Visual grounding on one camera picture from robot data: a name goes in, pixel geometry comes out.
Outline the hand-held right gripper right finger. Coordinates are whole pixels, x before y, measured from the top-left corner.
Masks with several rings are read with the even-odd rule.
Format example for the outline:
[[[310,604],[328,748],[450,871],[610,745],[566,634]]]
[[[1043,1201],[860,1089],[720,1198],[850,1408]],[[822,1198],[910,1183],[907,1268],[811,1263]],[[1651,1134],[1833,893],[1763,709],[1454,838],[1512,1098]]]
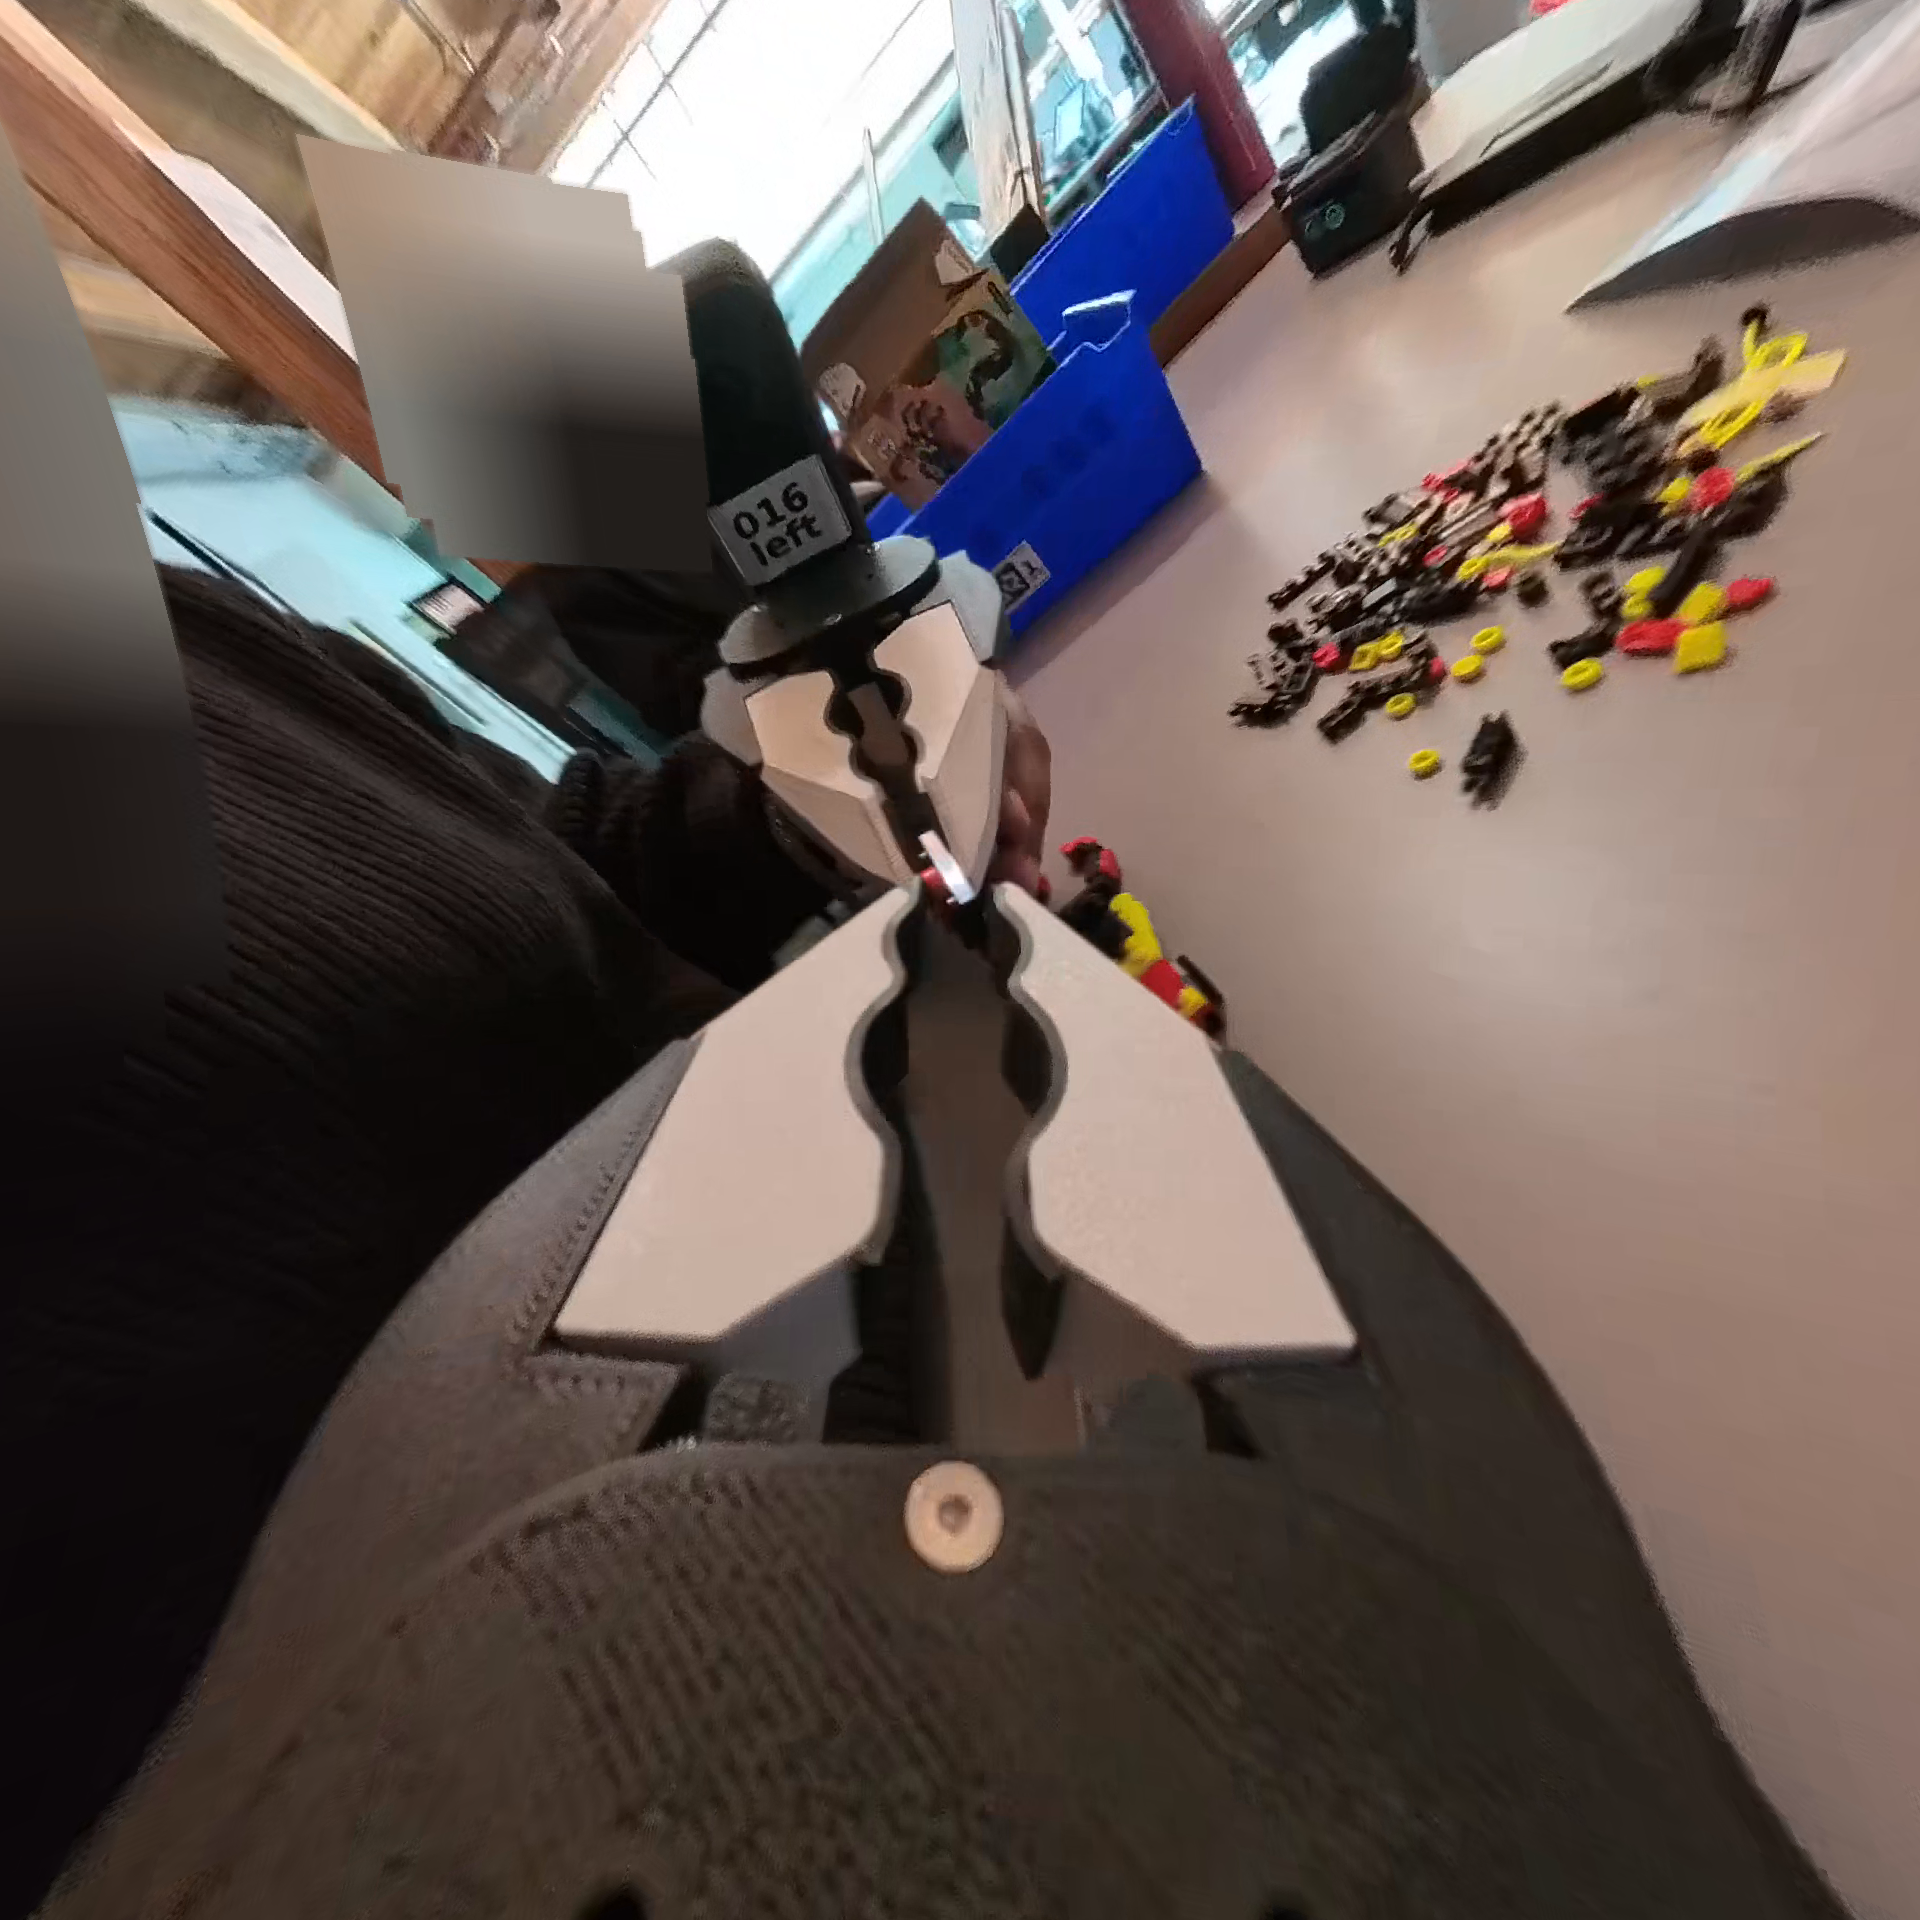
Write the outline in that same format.
[[[992,895],[992,952],[1025,1111],[1000,1279],[1023,1376],[1107,1401],[1152,1376],[1356,1354],[1225,1050],[1010,885]]]

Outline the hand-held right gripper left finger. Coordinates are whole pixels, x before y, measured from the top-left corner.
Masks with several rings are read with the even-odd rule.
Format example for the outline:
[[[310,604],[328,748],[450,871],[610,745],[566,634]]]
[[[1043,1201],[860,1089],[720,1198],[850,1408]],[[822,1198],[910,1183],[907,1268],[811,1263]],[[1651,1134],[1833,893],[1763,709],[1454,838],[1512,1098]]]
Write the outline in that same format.
[[[857,1278],[895,1234],[900,1144],[867,1068],[921,903],[896,887],[692,1041],[551,1326],[577,1352],[780,1381],[857,1354]]]

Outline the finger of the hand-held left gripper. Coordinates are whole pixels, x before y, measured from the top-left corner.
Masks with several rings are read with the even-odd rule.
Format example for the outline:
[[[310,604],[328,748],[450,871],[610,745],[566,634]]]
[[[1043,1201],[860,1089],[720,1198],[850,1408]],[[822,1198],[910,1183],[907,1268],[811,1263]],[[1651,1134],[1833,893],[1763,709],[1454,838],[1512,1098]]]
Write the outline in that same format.
[[[785,823],[850,880],[907,885],[910,858],[888,798],[857,761],[857,740],[831,721],[823,669],[747,682],[715,668],[704,682],[704,730],[747,769]]]
[[[1009,736],[998,669],[945,598],[879,645],[879,678],[904,736],[907,844],[921,849],[934,833],[945,849],[934,864],[959,893],[978,893],[1000,836]]]

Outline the yellow red black lego model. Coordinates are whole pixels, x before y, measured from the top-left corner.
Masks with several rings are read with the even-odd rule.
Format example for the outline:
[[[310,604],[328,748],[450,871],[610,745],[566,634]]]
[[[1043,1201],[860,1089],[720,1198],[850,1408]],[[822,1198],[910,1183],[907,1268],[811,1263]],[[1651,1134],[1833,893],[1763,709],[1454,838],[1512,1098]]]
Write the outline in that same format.
[[[1218,984],[1187,952],[1164,946],[1145,903],[1128,887],[1115,849],[1078,833],[1060,844],[1060,857],[1074,888],[1055,906],[1056,917],[1166,1007],[1223,1041],[1228,1010]]]

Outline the pile of lego pieces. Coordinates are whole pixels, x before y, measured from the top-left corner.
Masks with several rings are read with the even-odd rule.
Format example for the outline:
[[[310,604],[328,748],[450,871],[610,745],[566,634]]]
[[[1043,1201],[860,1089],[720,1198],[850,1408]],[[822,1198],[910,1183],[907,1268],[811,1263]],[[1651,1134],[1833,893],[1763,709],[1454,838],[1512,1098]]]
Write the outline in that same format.
[[[1583,402],[1508,418],[1460,461],[1369,505],[1264,601],[1233,726],[1311,716],[1329,745],[1409,726],[1476,685],[1530,616],[1553,682],[1584,695],[1616,663],[1679,677],[1732,661],[1732,625],[1779,596],[1736,562],[1786,511],[1804,428],[1849,352],[1752,303],[1732,338]]]

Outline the person's left forearm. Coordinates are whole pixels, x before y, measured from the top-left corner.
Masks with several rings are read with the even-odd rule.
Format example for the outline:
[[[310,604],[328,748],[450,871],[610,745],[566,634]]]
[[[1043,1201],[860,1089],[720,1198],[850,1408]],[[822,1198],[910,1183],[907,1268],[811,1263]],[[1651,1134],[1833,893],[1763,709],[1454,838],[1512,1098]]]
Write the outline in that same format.
[[[777,970],[841,898],[760,772],[707,736],[654,762],[567,759],[544,818],[664,946],[736,992]]]

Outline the lego instruction booklet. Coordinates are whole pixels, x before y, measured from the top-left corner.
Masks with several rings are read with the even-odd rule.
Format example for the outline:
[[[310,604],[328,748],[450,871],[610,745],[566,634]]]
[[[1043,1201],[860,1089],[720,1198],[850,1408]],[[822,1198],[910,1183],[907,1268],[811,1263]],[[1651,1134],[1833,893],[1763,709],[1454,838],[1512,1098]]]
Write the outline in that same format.
[[[1919,236],[1919,4],[1887,10],[1743,135],[1569,312],[1799,269]]]

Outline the person's left hand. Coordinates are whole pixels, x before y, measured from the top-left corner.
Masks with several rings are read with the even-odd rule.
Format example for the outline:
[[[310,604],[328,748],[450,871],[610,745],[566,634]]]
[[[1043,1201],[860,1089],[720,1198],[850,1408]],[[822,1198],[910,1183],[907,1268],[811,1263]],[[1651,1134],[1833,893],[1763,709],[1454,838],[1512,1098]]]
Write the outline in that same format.
[[[1046,849],[1052,813],[1052,748],[1023,696],[1002,685],[1007,738],[992,880],[1046,898]]]

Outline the printed cardboard box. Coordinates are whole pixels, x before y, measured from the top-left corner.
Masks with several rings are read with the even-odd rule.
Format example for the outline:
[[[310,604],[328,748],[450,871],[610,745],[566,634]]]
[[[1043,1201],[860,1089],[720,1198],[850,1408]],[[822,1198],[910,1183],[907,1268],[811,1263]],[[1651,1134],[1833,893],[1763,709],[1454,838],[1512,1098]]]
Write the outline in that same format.
[[[800,366],[850,455],[924,510],[1056,361],[994,265],[914,204],[831,303]]]

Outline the blue plastic bin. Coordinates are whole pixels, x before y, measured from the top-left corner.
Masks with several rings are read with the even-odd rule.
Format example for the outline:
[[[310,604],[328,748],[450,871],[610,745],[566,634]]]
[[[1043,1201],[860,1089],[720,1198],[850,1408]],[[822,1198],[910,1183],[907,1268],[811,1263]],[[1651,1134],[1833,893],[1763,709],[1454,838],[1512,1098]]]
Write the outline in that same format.
[[[876,536],[924,536],[994,576],[1016,634],[1104,569],[1203,474],[1135,292],[1072,303],[1056,370],[920,511],[884,495]]]
[[[1115,295],[1152,328],[1233,237],[1203,120],[1183,102],[1026,263],[1012,302],[1050,344],[1071,308]]]

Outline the dark red pole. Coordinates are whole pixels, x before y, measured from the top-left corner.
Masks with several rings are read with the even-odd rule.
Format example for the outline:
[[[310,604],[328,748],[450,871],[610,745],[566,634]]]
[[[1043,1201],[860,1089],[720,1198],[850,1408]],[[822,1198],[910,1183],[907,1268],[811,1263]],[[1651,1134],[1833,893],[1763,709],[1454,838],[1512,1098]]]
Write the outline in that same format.
[[[1192,104],[1233,210],[1270,194],[1279,164],[1203,1],[1119,1],[1169,108]]]

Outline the black device with display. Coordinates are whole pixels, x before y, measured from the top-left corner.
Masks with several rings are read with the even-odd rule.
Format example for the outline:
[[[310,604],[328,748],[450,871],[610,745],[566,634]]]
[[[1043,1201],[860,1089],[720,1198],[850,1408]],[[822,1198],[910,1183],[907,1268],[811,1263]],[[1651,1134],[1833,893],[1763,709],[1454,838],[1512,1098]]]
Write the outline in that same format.
[[[1275,206],[1311,278],[1342,271],[1406,222],[1425,160],[1406,109],[1372,111],[1275,181]]]

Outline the wooden beam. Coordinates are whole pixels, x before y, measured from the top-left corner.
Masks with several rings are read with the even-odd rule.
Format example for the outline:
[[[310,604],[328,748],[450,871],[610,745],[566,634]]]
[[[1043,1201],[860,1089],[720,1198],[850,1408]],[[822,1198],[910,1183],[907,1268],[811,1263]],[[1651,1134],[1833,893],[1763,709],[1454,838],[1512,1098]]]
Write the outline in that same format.
[[[343,457],[387,480],[353,354],[167,176],[155,133],[14,1],[2,4],[2,114],[33,188]]]

